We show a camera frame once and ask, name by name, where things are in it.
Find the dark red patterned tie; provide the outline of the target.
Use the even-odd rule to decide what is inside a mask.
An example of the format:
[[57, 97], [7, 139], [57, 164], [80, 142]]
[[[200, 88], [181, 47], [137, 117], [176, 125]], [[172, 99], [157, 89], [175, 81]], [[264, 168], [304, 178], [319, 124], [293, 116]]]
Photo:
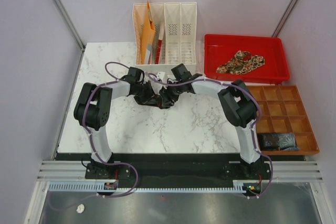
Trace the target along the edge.
[[162, 90], [159, 94], [152, 93], [135, 95], [134, 99], [139, 105], [152, 106], [159, 109], [168, 109], [175, 104], [175, 101]]

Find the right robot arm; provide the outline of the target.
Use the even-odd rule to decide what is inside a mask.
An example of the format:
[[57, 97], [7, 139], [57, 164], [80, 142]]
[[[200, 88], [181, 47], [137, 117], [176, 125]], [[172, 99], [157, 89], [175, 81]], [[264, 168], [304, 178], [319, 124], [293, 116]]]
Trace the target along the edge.
[[161, 107], [169, 108], [182, 93], [204, 94], [218, 99], [227, 121], [236, 129], [240, 157], [244, 163], [240, 166], [241, 174], [248, 179], [259, 173], [256, 161], [260, 158], [260, 149], [256, 144], [256, 121], [259, 107], [256, 100], [242, 80], [230, 84], [204, 77], [200, 73], [191, 74], [183, 64], [172, 69], [174, 81], [163, 85], [159, 94]]

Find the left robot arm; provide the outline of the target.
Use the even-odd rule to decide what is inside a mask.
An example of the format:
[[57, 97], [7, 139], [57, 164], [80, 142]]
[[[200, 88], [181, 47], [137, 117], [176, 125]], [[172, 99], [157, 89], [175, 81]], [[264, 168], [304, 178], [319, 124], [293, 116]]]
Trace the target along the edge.
[[130, 67], [121, 79], [96, 85], [85, 83], [74, 109], [74, 118], [86, 130], [91, 147], [91, 159], [98, 164], [97, 173], [111, 178], [115, 173], [112, 150], [107, 140], [106, 124], [112, 100], [133, 96], [137, 104], [159, 107], [162, 99], [154, 93], [149, 81], [144, 81], [144, 71]]

